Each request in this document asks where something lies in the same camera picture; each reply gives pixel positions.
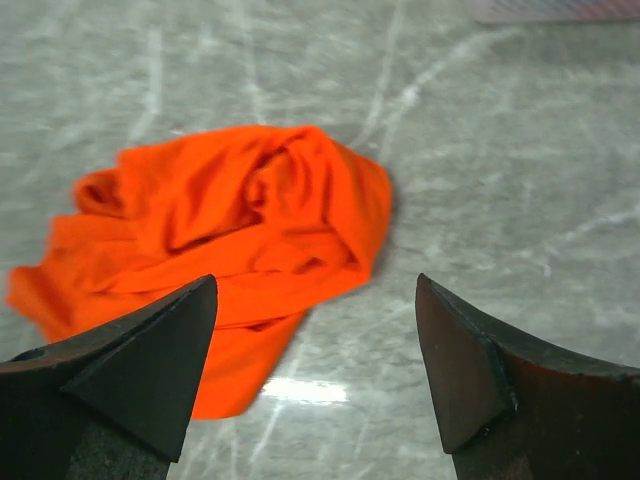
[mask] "gray marble floor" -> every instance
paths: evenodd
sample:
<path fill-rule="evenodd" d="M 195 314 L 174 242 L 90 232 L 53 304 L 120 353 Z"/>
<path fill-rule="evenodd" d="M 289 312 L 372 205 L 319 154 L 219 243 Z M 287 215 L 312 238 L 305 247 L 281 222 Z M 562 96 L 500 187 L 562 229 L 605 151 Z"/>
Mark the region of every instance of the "gray marble floor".
<path fill-rule="evenodd" d="M 475 24 L 463 0 L 33 0 L 0 16 L 0 273 L 127 145 L 312 123 L 397 190 L 370 285 L 313 311 L 245 415 L 172 480 L 455 478 L 417 344 L 420 271 L 640 365 L 640 23 Z M 0 310 L 2 358 L 38 345 Z"/>

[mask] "orange cloth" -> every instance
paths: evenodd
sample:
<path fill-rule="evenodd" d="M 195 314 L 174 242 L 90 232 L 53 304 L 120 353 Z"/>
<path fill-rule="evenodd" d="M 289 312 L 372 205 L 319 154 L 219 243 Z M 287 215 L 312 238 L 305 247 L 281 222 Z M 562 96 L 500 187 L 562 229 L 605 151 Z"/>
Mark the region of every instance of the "orange cloth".
<path fill-rule="evenodd" d="M 218 317 L 194 418 L 249 407 L 313 305 L 365 283 L 391 210 L 382 167 L 315 127 L 235 127 L 121 152 L 73 191 L 8 303 L 50 342 L 208 273 Z"/>

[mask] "crumpled orange t-shirt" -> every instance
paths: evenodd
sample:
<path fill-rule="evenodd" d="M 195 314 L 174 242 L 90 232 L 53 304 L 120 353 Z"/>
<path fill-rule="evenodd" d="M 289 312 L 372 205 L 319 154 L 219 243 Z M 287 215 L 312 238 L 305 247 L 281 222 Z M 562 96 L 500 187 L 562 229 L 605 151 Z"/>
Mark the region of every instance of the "crumpled orange t-shirt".
<path fill-rule="evenodd" d="M 389 226 L 382 167 L 312 126 L 243 126 L 120 153 L 80 179 L 8 302 L 55 342 L 213 274 L 194 418 L 242 413 L 306 311 L 365 283 Z"/>

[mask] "floor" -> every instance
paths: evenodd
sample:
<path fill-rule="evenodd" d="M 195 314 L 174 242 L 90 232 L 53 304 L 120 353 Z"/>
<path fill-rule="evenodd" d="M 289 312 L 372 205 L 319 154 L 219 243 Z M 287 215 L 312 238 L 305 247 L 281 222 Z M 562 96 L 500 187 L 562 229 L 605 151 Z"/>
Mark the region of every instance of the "floor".
<path fill-rule="evenodd" d="M 245 415 L 171 480 L 454 479 L 417 343 L 425 272 L 640 365 L 640 23 L 483 27 L 463 0 L 33 0 L 0 18 L 0 274 L 127 145 L 316 124 L 397 199 L 373 281 L 313 311 Z M 0 356 L 42 342 L 0 310 Z"/>

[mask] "fabric fold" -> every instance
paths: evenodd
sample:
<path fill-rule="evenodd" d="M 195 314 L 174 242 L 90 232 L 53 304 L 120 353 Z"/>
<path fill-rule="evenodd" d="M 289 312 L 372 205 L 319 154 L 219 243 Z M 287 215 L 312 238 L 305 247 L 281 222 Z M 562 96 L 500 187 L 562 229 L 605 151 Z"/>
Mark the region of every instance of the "fabric fold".
<path fill-rule="evenodd" d="M 194 418 L 242 413 L 314 305 L 367 282 L 391 214 L 385 170 L 312 126 L 244 126 L 120 153 L 80 179 L 8 303 L 50 342 L 205 274 L 218 318 Z"/>

